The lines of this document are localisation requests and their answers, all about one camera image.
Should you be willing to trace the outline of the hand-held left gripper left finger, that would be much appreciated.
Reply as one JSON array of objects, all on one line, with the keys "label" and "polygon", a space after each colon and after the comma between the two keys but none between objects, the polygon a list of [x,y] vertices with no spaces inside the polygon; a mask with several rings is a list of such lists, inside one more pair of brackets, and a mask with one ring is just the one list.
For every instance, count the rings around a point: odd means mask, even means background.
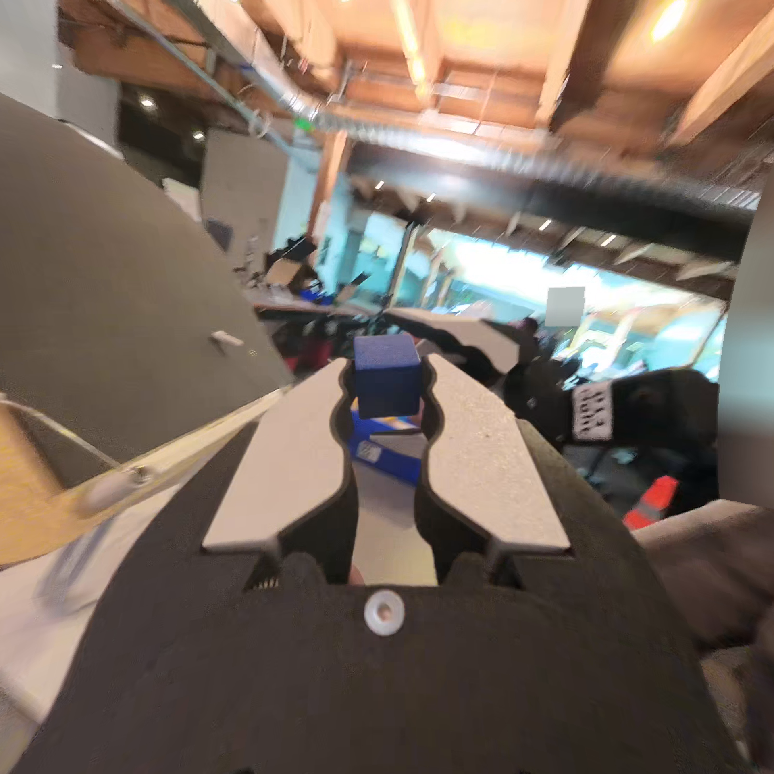
[{"label": "hand-held left gripper left finger", "polygon": [[349,450],[352,372],[352,361],[338,358],[262,416],[204,536],[205,551],[255,552],[272,570],[305,553],[328,583],[348,583],[359,514]]}]

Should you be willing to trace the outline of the blue storage bin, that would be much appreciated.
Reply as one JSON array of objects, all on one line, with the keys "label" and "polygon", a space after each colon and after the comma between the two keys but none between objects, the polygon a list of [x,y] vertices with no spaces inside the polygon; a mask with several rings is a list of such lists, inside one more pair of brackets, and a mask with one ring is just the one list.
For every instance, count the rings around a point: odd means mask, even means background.
[{"label": "blue storage bin", "polygon": [[416,486],[426,439],[408,417],[362,419],[352,409],[353,431],[348,441],[353,461]]}]

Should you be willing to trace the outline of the white board stand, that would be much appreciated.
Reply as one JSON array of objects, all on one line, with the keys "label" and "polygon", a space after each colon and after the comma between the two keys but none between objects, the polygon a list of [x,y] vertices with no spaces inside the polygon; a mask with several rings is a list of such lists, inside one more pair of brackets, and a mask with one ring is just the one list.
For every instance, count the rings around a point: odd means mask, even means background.
[{"label": "white board stand", "polygon": [[2,322],[2,527],[95,519],[255,419],[289,372],[265,327]]}]

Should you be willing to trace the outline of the blue cube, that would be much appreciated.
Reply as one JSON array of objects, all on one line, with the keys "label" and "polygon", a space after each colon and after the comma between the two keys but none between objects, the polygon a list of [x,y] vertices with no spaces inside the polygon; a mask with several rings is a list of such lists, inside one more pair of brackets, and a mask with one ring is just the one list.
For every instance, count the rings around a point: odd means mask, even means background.
[{"label": "blue cube", "polygon": [[422,400],[422,363],[410,334],[354,338],[354,395],[361,420],[414,416]]}]

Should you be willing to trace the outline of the grey and wooden curved board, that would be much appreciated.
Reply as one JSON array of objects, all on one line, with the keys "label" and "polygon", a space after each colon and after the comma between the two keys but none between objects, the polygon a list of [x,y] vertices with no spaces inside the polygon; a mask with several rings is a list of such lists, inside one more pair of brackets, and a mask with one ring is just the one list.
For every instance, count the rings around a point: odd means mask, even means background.
[{"label": "grey and wooden curved board", "polygon": [[[63,122],[5,95],[1,119],[1,368],[2,322],[79,330],[257,319],[213,239],[161,189]],[[2,567],[64,547],[166,489],[241,428],[95,519],[2,527]]]}]

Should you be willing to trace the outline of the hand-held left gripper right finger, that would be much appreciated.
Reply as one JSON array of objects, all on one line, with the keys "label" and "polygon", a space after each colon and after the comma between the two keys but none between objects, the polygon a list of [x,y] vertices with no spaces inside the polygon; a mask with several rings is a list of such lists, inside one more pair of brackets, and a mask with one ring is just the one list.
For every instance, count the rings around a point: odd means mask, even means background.
[{"label": "hand-held left gripper right finger", "polygon": [[440,354],[422,360],[424,411],[415,521],[437,582],[459,556],[498,582],[516,555],[567,556],[570,539],[518,421],[496,394]]}]

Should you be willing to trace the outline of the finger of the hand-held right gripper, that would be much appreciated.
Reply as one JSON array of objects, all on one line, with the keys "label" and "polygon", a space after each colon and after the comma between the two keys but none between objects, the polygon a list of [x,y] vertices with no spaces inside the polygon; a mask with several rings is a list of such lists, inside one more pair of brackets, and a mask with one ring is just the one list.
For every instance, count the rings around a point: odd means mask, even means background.
[{"label": "finger of the hand-held right gripper", "polygon": [[385,320],[404,331],[468,332],[484,324],[476,317],[439,314],[429,310],[408,307],[390,307],[385,310]]},{"label": "finger of the hand-held right gripper", "polygon": [[523,328],[487,319],[435,319],[438,353],[476,382],[496,386],[523,365]]}]

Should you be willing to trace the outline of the orange traffic cone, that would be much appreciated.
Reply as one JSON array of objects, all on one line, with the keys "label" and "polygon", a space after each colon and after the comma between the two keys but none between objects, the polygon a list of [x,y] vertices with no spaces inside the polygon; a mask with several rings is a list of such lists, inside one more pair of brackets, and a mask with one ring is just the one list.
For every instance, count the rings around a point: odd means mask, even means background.
[{"label": "orange traffic cone", "polygon": [[664,475],[654,479],[633,508],[625,514],[624,525],[630,531],[635,531],[662,520],[669,511],[678,487],[679,481],[673,477]]}]

